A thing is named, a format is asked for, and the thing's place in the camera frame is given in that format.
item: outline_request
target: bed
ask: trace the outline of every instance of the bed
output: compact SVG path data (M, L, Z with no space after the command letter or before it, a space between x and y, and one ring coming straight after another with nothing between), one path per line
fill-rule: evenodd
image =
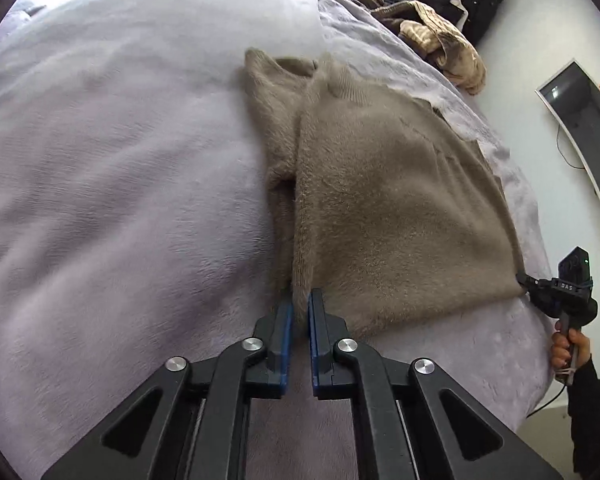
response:
M550 277L508 149L350 0L32 1L46 9L0 38L0 450L23 480L167 358L215 356L270 309L264 155L241 89L250 46L328 51L429 100L477 139L526 272ZM550 332L518 298L370 342L434 359L515 430L552 380ZM298 348L288 395L253 403L247 478L355 476L349 407L315 400L308 377Z

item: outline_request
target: black jacket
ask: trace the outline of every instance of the black jacket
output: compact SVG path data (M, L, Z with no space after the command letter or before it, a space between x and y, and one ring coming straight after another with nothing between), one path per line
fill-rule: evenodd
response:
M451 0L420 0L432 7L437 14L456 25L462 17L462 10L458 9ZM503 0L461 0L462 6L469 14L462 29L462 35L469 43L477 46L487 32L493 21L496 10Z
M600 380L590 359L568 388L573 469L584 480L600 480Z

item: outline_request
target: cable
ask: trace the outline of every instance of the cable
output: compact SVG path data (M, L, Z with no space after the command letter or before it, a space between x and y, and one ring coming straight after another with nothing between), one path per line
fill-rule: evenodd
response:
M562 395L562 392L564 391L564 389L567 387L566 384L564 384L562 386L562 389L558 392L558 394L551 399L549 402L544 403L542 406L540 406L537 410L533 410L531 413L529 413L526 418L529 418L531 415L535 415L537 412L539 412L540 410L544 410L549 404L551 404L552 402L554 402L555 399L557 399L558 397L560 397Z
M571 164L567 158L564 156L564 153L562 152L562 150L560 149L560 144L558 144L558 139L560 138L560 130L562 129L562 127L560 126L560 124L558 124L558 132L555 134L555 147L558 148L558 152L560 152L560 154L562 155L562 158L564 159L564 161L569 164L574 170L584 170L584 166L574 166L573 164Z

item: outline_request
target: pile of clothes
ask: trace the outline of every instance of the pile of clothes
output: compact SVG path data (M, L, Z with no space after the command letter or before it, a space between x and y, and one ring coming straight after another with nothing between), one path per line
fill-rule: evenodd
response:
M503 0L421 0L478 45Z
M474 45L502 0L353 0L470 95L486 84Z

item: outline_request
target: human hand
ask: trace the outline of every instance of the human hand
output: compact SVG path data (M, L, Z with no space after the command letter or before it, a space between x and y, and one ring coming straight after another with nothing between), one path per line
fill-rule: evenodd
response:
M554 344L551 346L551 365L555 370L566 368L571 363L571 354L569 346L571 343L578 347L578 359L576 361L576 370L586 364L591 359L591 342L582 332L571 328L569 330L569 338L567 339L560 333L560 321L555 324L555 329L558 331L552 336Z

